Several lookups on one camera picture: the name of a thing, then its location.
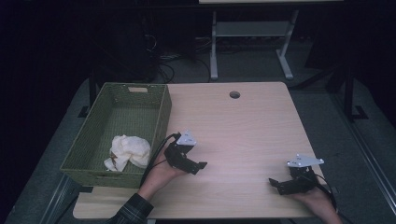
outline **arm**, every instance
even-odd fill
[[[290,195],[291,198],[303,203],[311,212],[326,224],[342,224],[341,218],[332,207],[332,202],[327,195],[318,188],[307,193]]]
[[[158,155],[154,162],[154,167],[148,173],[148,176],[139,191],[134,194],[119,210],[119,212],[107,223],[145,223],[147,216],[153,209],[153,206],[149,201],[155,193],[165,187],[174,178],[186,174],[184,171],[171,167],[168,162],[164,161],[165,156],[163,155],[163,151]]]

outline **green woven basket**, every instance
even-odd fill
[[[151,152],[166,137],[172,101],[166,85],[105,83],[71,146],[61,171],[84,186],[139,188],[144,169],[128,162],[122,172],[107,171],[116,135],[148,140]]]

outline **background desk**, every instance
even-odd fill
[[[268,182],[268,177],[290,179],[286,161],[296,153],[315,157],[285,84],[174,84],[169,91],[173,106],[168,134],[190,130],[197,145],[189,159],[208,165],[158,192],[150,218],[310,216]],[[240,97],[231,98],[231,91]],[[134,192],[94,188],[80,193],[74,216],[112,217]]]

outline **sleeve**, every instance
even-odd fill
[[[154,207],[137,193],[112,217],[109,224],[143,224]]]

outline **gray carpet floor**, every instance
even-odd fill
[[[310,43],[292,42],[287,53],[293,80],[286,80],[276,59],[278,42],[247,47],[233,53],[218,55],[219,80],[217,82],[282,81],[293,86],[319,72],[304,68]],[[201,61],[174,60],[167,63],[175,70],[174,83],[199,83],[208,81],[208,53],[197,56]],[[163,77],[154,80],[162,83]],[[343,91],[329,94],[324,90],[327,78],[300,91],[290,91],[312,148],[325,160],[321,169],[333,189],[340,212],[354,223],[396,223],[387,197],[364,158],[362,144],[357,141],[358,132],[382,171],[395,186],[393,162],[396,153],[396,131],[375,105],[370,92],[355,81],[354,105],[361,105],[369,119],[351,123],[342,113],[340,103]],[[46,152],[16,202],[6,223],[54,223],[64,211],[59,223],[100,223],[98,220],[73,218],[73,199],[83,190],[79,184],[65,177],[59,168],[71,147],[83,118],[78,114],[89,104],[88,81],[81,84],[58,130],[53,135]],[[321,223],[317,218],[294,219],[296,223]],[[283,224],[291,223],[281,220]],[[240,223],[264,223],[264,220],[244,220]]]

